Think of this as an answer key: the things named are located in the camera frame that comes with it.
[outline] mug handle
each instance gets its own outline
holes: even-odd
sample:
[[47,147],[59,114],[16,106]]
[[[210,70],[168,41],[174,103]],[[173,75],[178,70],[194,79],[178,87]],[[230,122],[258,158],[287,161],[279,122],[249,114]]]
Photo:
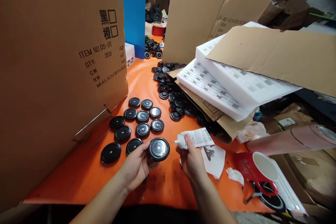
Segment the mug handle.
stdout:
[[277,189],[277,186],[274,184],[274,182],[273,181],[268,181],[268,183],[271,185],[271,187],[272,187],[272,189],[273,189],[273,191],[274,192],[266,192],[265,190],[264,190],[264,188],[262,188],[262,186],[260,185],[260,183],[259,182],[255,182],[255,184],[256,184],[256,186],[258,187],[258,189],[263,193],[263,194],[265,194],[266,196],[269,196],[269,197],[272,197],[272,196],[276,196],[276,195],[278,195],[278,189]]

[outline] left hand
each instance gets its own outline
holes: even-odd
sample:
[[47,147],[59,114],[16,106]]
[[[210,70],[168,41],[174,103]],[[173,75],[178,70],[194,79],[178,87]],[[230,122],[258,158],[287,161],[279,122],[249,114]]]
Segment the left hand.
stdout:
[[150,141],[136,148],[128,155],[118,171],[128,193],[135,190],[148,176],[149,172],[159,165],[159,162],[154,162],[147,155],[149,145]]

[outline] pile of black discs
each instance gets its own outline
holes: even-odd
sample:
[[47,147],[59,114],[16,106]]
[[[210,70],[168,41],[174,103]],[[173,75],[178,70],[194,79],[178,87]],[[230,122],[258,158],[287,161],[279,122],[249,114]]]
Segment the pile of black discs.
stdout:
[[162,58],[162,48],[164,43],[158,43],[153,39],[150,39],[147,35],[145,36],[145,58],[149,59],[151,55],[157,57],[158,59]]
[[[141,100],[137,97],[131,98],[128,102],[130,108],[124,111],[123,116],[114,117],[110,121],[110,128],[114,130],[114,139],[116,142],[110,143],[104,147],[101,152],[101,161],[103,163],[115,162],[121,154],[121,146],[119,143],[124,143],[130,139],[131,128],[125,125],[127,121],[136,120],[138,122],[135,128],[137,138],[131,139],[126,146],[126,153],[129,155],[137,147],[143,144],[142,139],[148,137],[150,131],[161,132],[164,128],[164,123],[159,119],[161,110],[158,107],[153,107],[153,102],[149,99]],[[148,154],[154,161],[160,162],[165,160],[170,152],[168,142],[163,138],[154,138],[148,148]]]
[[159,84],[157,91],[159,97],[164,100],[169,100],[169,107],[171,109],[170,118],[173,121],[180,121],[182,117],[196,116],[197,123],[201,127],[205,127],[210,134],[216,135],[223,131],[222,127],[213,121],[207,121],[204,114],[187,98],[185,92],[175,83],[176,78],[171,78],[166,75],[167,72],[183,68],[185,64],[163,63],[162,61],[157,63],[157,67],[153,67],[153,78]]

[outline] orange table surface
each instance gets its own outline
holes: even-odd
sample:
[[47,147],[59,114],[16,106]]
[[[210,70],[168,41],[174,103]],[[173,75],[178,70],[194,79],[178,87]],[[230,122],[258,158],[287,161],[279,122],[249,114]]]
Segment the orange table surface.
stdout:
[[[159,204],[179,209],[197,209],[197,204],[188,181],[179,163],[180,157],[175,151],[176,136],[186,130],[200,128],[195,117],[183,116],[179,122],[170,118],[169,100],[159,97],[157,82],[153,79],[152,67],[157,66],[157,58],[136,59],[128,68],[127,80],[128,96],[112,112],[114,116],[121,116],[129,108],[128,100],[138,97],[141,100],[150,99],[155,107],[162,111],[161,120],[164,130],[160,133],[150,132],[144,142],[155,137],[163,137],[170,144],[170,154],[166,160],[152,170],[148,176],[147,184],[141,184],[134,192],[129,194],[124,205]],[[80,145],[66,160],[64,160],[35,190],[24,200],[25,203],[39,204],[87,204],[105,183],[122,166],[127,157],[127,142],[121,144],[121,156],[112,164],[102,164],[100,153],[103,148],[114,142],[114,133],[108,132],[106,136],[93,148],[89,149],[109,128],[110,118],[91,134],[89,139]],[[126,122],[132,129],[131,138],[135,138],[136,121]],[[259,198],[255,198],[245,205],[244,201],[253,193],[250,184],[245,181],[245,188],[240,183],[228,178],[225,171],[228,167],[235,168],[233,155],[237,152],[246,152],[244,144],[236,141],[227,145],[213,137],[216,145],[226,150],[225,166],[219,180],[209,175],[216,186],[221,198],[231,211],[273,212],[265,206]]]

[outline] glue tube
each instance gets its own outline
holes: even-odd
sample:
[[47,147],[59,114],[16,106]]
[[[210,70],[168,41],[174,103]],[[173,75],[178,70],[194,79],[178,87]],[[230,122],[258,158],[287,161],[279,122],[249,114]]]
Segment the glue tube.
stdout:
[[187,144],[184,140],[184,137],[187,134],[189,134],[190,139],[194,143],[195,147],[215,145],[206,128],[201,128],[194,131],[184,131],[178,134],[177,140],[174,143],[178,144],[180,149],[188,149]]

